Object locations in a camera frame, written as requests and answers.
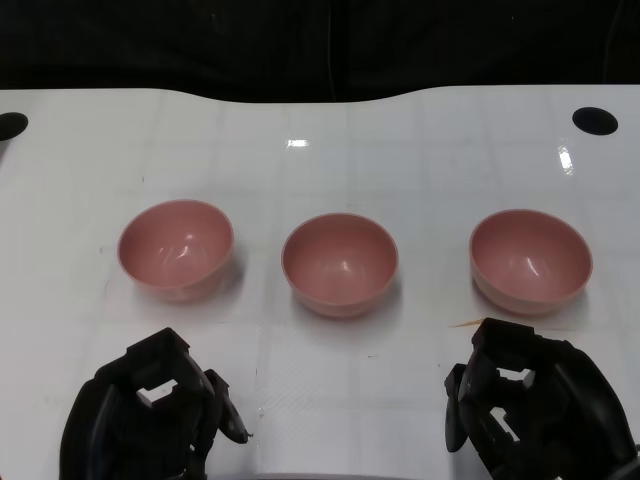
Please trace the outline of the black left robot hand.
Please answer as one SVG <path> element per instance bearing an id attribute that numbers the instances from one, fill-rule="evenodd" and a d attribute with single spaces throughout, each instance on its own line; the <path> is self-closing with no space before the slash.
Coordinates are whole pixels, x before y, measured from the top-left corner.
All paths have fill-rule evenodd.
<path id="1" fill-rule="evenodd" d="M 62 479 L 204 479 L 222 433 L 250 438 L 214 370 L 171 328 L 131 345 L 80 389 L 63 431 Z"/>

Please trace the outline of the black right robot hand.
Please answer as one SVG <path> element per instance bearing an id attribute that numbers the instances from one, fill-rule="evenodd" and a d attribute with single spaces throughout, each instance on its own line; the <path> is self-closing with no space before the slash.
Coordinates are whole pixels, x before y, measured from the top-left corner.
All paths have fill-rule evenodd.
<path id="1" fill-rule="evenodd" d="M 472 443 L 494 479 L 636 479 L 639 446 L 615 391 L 571 343 L 487 317 L 453 366 L 445 444 Z"/>

